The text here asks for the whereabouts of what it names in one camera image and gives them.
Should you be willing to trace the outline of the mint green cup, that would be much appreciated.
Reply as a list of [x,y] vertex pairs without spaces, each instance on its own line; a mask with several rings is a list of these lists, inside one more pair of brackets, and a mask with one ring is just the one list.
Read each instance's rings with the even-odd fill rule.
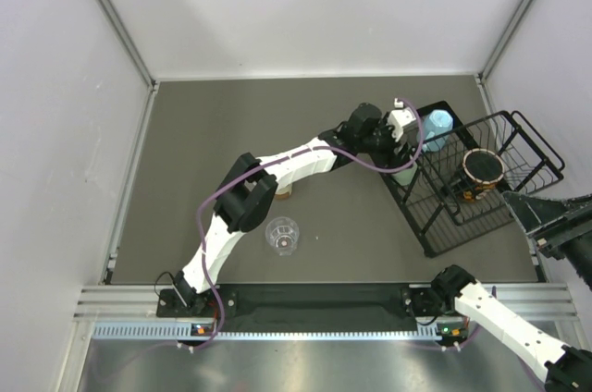
[[393,174],[392,179],[399,185],[406,187],[411,184],[417,171],[417,164],[400,171],[399,173]]

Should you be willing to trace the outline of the light blue ceramic mug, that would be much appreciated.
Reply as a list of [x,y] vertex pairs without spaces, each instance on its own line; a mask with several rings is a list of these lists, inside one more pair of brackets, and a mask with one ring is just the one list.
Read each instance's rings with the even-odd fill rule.
[[433,110],[423,119],[425,137],[422,151],[424,153],[439,152],[445,146],[452,127],[453,118],[448,111]]

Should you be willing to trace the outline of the steel tumbler with cork base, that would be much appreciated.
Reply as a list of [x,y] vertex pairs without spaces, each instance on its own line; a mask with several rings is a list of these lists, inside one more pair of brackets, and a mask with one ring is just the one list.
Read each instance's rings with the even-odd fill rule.
[[292,194],[292,186],[288,185],[287,187],[282,188],[281,190],[278,190],[274,195],[274,199],[275,200],[285,200],[285,199],[288,199],[291,194]]

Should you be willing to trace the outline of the clear plastic glass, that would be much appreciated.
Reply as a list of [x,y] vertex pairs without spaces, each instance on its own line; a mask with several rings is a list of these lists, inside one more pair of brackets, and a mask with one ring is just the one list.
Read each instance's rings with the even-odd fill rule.
[[286,216],[271,220],[265,228],[266,241],[280,256],[292,255],[297,249],[299,237],[297,223]]

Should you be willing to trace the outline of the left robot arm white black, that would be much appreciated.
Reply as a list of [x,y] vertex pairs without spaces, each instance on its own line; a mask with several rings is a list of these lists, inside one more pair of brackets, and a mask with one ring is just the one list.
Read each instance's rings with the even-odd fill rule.
[[207,291],[214,289],[226,259],[243,236],[264,222],[277,194],[302,179],[352,162],[360,164],[361,154],[379,153],[397,160],[393,167],[370,168],[383,175],[398,174],[419,157],[417,153],[405,156],[401,141],[408,130],[420,124],[417,110],[404,99],[396,99],[387,112],[362,103],[347,120],[294,149],[265,157],[242,154],[197,209],[200,245],[173,278],[178,306],[189,315],[206,310]]

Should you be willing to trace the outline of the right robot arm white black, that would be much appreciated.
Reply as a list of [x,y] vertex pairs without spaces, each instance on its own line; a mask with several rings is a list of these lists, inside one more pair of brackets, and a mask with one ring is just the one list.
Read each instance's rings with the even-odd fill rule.
[[[544,257],[566,260],[591,286],[591,196],[545,198],[514,191],[503,199],[516,223]],[[511,350],[547,391],[589,391],[591,351],[553,337],[497,299],[467,270],[453,264],[431,282],[442,314],[460,314]]]

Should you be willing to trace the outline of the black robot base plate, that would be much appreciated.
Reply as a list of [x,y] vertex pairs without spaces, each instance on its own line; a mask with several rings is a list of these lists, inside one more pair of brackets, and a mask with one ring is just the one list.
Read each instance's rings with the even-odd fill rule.
[[173,288],[160,293],[159,318],[225,316],[225,332],[337,333],[412,331],[418,318],[458,317],[430,286],[378,284],[223,284],[184,303]]

